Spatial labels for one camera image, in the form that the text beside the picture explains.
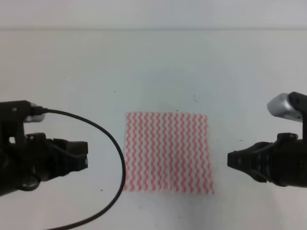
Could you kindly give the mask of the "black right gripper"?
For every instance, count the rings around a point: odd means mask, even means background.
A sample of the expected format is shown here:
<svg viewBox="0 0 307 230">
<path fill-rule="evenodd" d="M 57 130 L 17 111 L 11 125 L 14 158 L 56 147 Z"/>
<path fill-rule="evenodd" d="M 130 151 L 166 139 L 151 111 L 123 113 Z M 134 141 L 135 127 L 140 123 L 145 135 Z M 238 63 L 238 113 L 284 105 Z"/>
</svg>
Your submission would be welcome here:
<svg viewBox="0 0 307 230">
<path fill-rule="evenodd" d="M 265 170 L 250 168 L 251 157 L 265 148 Z M 275 142 L 258 142 L 227 155 L 227 166 L 237 168 L 259 183 L 277 186 L 307 186 L 307 144 L 297 134 L 279 133 Z"/>
</svg>

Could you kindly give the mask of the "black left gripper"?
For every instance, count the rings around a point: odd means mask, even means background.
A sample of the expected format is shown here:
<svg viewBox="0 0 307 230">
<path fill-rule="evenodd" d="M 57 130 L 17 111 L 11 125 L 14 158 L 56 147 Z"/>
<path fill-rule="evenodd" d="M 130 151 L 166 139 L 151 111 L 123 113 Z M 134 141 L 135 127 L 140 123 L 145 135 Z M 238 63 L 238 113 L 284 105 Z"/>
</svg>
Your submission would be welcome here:
<svg viewBox="0 0 307 230">
<path fill-rule="evenodd" d="M 0 190 L 30 192 L 52 177 L 62 177 L 88 167 L 87 142 L 55 138 L 53 144 L 70 155 L 55 153 L 53 167 L 51 149 L 44 133 L 26 135 L 21 147 L 9 142 L 0 149 Z"/>
</svg>

